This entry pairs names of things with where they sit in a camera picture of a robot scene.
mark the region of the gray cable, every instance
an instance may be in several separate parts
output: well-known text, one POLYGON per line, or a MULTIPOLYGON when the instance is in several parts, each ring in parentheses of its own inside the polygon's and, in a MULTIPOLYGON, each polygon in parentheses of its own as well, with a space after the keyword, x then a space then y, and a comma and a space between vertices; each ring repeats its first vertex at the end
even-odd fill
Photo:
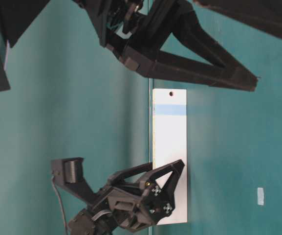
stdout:
POLYGON ((58 197, 58 202, 59 202, 59 206, 61 208, 61 213, 62 213, 62 217, 63 217, 63 221, 64 221, 65 233, 66 233, 66 235, 68 235, 68 226, 67 226, 67 222, 66 222, 66 214, 65 214, 65 210, 64 210, 64 206, 63 206, 63 202, 62 202, 62 197, 59 194, 54 182, 55 182, 55 176, 52 176, 52 187, 55 191, 56 196, 58 197))
POLYGON ((7 43, 6 43, 5 61, 4 61, 4 70, 5 71, 6 71, 6 68, 7 68, 9 50, 10 50, 10 44, 9 44, 9 41, 7 41, 7 43))
POLYGON ((110 210, 102 210, 100 212, 98 212, 96 215, 94 215, 92 217, 92 220, 93 221, 96 221, 98 220, 101 216, 103 216, 104 214, 111 214, 111 211, 110 210))

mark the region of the small white label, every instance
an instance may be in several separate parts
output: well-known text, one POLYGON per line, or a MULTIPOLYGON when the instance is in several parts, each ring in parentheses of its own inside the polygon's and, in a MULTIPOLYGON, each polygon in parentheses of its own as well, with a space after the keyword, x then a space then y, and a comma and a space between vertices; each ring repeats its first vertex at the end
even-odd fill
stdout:
POLYGON ((257 203, 259 206, 264 205, 264 191, 263 188, 257 188, 257 203))

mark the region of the white board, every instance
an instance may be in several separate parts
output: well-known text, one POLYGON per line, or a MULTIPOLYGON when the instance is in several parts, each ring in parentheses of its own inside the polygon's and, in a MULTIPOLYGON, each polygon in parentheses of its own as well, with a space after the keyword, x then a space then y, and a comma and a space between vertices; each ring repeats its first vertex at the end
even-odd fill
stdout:
MULTIPOLYGON (((185 167, 175 190, 175 210, 158 224, 187 223, 187 96, 186 90, 153 89, 153 168, 181 159, 185 167)), ((162 187, 169 175, 157 180, 162 187)))

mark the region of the blue stripe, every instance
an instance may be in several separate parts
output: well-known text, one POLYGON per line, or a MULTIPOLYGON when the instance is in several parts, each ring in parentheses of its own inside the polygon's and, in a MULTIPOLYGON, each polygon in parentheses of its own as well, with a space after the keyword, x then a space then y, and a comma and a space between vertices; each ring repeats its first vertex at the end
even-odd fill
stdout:
POLYGON ((154 115, 174 115, 174 116, 185 116, 186 105, 176 104, 156 104, 153 107, 154 115))

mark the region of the teal wall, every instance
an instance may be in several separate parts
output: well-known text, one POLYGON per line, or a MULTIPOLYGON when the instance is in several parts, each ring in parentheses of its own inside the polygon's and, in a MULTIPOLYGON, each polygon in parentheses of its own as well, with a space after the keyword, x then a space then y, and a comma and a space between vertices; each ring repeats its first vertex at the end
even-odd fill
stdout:
MULTIPOLYGON (((153 233, 282 234, 282 41, 196 11, 261 79, 255 93, 153 81, 188 90, 189 161, 189 223, 153 233)), ((196 58, 174 38, 164 49, 196 58)), ((98 46, 87 15, 70 0, 52 0, 37 18, 11 51, 8 76, 12 90, 0 93, 0 234, 61 235, 50 160, 84 157, 94 190, 114 171, 146 162, 149 81, 98 46)), ((62 197, 68 219, 84 206, 62 197)))
MULTIPOLYGON (((254 93, 155 80, 188 91, 188 224, 154 235, 282 234, 282 41, 196 7, 204 29, 261 77, 254 93), (265 206, 257 205, 264 188, 265 206)), ((197 58, 174 38, 165 50, 197 58)))
MULTIPOLYGON (((146 163, 148 79, 99 47, 86 12, 71 0, 50 2, 11 50, 7 73, 12 90, 0 93, 0 235, 62 235, 50 160, 85 158, 94 190, 115 171, 146 163)), ((84 207, 62 197, 67 219, 84 207)))

